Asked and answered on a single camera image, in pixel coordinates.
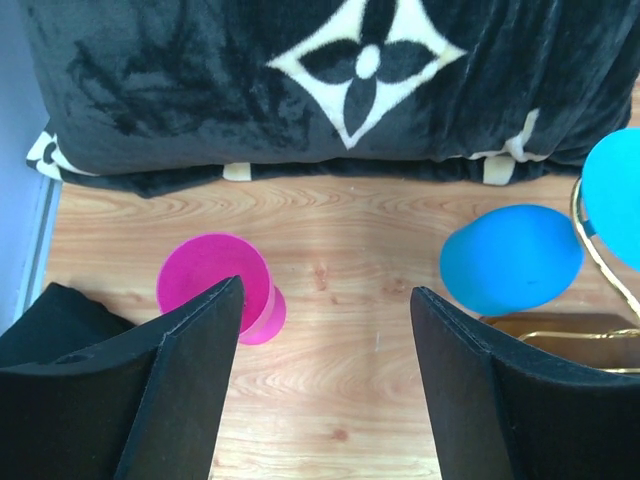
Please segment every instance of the white wall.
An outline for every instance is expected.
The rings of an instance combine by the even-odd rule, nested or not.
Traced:
[[[0,334],[13,322],[49,182],[24,163],[47,121],[15,0],[0,0]]]

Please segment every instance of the floor board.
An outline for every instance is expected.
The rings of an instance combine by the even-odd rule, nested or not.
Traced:
[[[289,316],[271,343],[238,349],[215,478],[435,480],[411,289],[447,296],[437,258],[455,229],[513,203],[566,212],[572,183],[296,178],[218,182],[153,200],[66,185],[47,282],[143,322],[158,314],[156,275],[177,244],[207,231],[245,237],[265,254]],[[618,271],[640,291],[638,275]],[[590,263],[542,308],[594,309],[627,314]]]

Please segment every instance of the white baseboard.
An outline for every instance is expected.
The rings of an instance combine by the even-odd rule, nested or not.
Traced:
[[[49,178],[42,184],[34,214],[35,222],[27,263],[18,291],[14,321],[20,318],[42,293],[61,190],[62,184]]]

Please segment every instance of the wood grain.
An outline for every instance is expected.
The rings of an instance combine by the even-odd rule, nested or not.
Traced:
[[[411,289],[447,297],[437,258],[451,232],[513,203],[566,212],[572,183],[292,178],[220,181],[154,200],[66,185],[47,281],[144,322],[158,315],[156,275],[176,245],[207,231],[245,237],[265,254],[289,315],[271,343],[238,348],[215,478],[435,480]],[[640,290],[640,276],[618,271]],[[590,263],[541,308],[594,309],[628,316]]]

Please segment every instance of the black blanket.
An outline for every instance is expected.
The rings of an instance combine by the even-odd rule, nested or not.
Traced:
[[[505,185],[579,172],[630,118],[640,0],[19,0],[53,178]]]

